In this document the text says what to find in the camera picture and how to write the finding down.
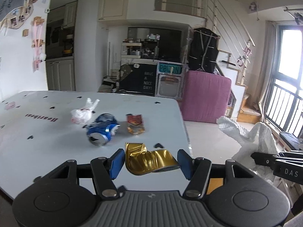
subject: white cabinet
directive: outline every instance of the white cabinet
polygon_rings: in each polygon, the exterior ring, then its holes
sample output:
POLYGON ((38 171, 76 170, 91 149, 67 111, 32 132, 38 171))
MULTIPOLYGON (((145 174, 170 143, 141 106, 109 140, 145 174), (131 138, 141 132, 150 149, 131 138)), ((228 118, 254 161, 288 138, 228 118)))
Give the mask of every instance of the white cabinet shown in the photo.
POLYGON ((65 6, 52 9, 47 15, 47 23, 52 23, 64 19, 65 6))
POLYGON ((74 60, 57 60, 46 62, 48 90, 74 91, 74 60))
POLYGON ((78 1, 65 5, 63 28, 75 26, 78 1))
POLYGON ((98 20, 126 19, 128 0, 99 0, 98 20))

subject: white plastic bag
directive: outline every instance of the white plastic bag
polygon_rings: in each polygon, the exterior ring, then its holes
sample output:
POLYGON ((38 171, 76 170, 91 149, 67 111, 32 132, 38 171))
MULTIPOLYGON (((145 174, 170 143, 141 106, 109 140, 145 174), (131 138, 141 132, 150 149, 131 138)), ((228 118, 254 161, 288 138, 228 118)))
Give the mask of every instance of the white plastic bag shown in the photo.
POLYGON ((254 152, 278 154, 276 142, 270 128, 266 124, 258 122, 251 131, 248 131, 236 121, 224 116, 217 119, 217 124, 222 132, 235 139, 241 145, 239 152, 232 159, 255 171, 264 180, 273 182, 275 179, 273 171, 267 166, 256 165, 254 159, 250 157, 254 152))
POLYGON ((74 109, 72 113, 72 123, 76 125, 85 125, 92 117, 92 111, 98 105, 100 100, 96 99, 94 103, 91 102, 90 98, 87 98, 86 105, 81 109, 74 109))

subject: pink mattress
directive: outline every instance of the pink mattress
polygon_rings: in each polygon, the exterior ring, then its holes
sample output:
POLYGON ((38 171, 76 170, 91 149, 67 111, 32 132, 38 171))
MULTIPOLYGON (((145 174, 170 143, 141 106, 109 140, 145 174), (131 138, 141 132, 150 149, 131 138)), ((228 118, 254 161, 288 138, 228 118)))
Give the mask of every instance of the pink mattress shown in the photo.
POLYGON ((224 116, 231 91, 231 80, 206 72, 186 74, 181 112, 184 120, 216 123, 224 116))

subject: white shelf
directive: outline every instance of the white shelf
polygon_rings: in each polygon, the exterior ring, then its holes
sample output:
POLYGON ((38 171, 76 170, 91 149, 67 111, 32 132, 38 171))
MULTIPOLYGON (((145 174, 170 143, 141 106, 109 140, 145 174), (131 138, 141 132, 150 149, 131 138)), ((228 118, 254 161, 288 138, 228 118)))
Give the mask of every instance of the white shelf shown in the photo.
POLYGON ((122 43, 122 46, 142 46, 142 43, 122 43))
POLYGON ((121 58, 140 59, 140 58, 141 58, 141 55, 121 55, 121 58))

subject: wooden stair base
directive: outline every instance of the wooden stair base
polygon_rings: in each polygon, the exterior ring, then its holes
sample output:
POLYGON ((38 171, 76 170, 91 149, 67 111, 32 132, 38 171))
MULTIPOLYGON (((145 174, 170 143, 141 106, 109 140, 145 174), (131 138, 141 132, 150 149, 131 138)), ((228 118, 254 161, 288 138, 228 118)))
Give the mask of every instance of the wooden stair base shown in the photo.
POLYGON ((242 107, 237 118, 237 122, 256 124, 260 121, 261 114, 247 106, 242 107))

